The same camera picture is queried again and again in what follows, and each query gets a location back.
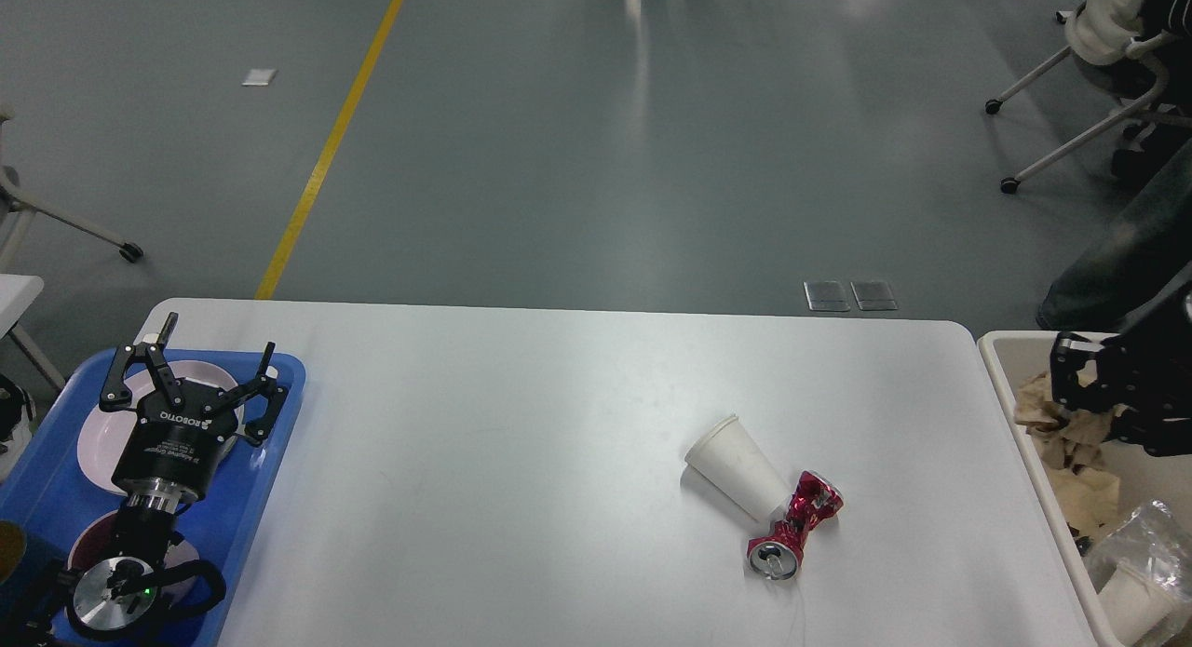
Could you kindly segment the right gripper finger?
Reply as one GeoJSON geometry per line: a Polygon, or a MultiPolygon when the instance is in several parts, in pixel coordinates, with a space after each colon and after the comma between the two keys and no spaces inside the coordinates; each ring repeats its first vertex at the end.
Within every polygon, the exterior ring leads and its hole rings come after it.
{"type": "Polygon", "coordinates": [[[1177,454],[1175,419],[1157,418],[1137,410],[1124,410],[1115,415],[1109,440],[1124,444],[1137,444],[1148,455],[1167,458],[1177,454]]]}
{"type": "Polygon", "coordinates": [[[1049,350],[1051,400],[1061,413],[1119,412],[1130,406],[1124,332],[1056,334],[1049,350]]]}

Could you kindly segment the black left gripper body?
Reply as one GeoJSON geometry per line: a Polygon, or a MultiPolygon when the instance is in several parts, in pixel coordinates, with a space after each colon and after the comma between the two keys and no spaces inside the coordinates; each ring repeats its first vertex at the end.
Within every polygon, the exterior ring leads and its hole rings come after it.
{"type": "Polygon", "coordinates": [[[222,464],[222,438],[236,422],[225,392],[217,385],[184,385],[184,404],[163,388],[141,397],[112,477],[128,491],[129,505],[178,510],[205,498],[222,464]]]}

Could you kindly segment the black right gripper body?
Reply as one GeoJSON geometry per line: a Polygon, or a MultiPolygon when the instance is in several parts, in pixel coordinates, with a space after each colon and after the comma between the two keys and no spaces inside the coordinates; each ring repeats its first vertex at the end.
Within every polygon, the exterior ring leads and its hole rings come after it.
{"type": "Polygon", "coordinates": [[[1123,332],[1130,363],[1126,410],[1175,419],[1178,455],[1191,452],[1188,397],[1191,397],[1191,328],[1188,293],[1167,295],[1137,317],[1123,332]]]}

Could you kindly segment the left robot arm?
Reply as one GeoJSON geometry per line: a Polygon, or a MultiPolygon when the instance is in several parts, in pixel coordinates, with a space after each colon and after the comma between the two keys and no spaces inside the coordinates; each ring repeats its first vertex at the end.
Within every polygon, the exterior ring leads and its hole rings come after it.
{"type": "Polygon", "coordinates": [[[302,409],[268,343],[168,349],[162,329],[77,369],[4,483],[5,646],[211,646],[302,409]]]}

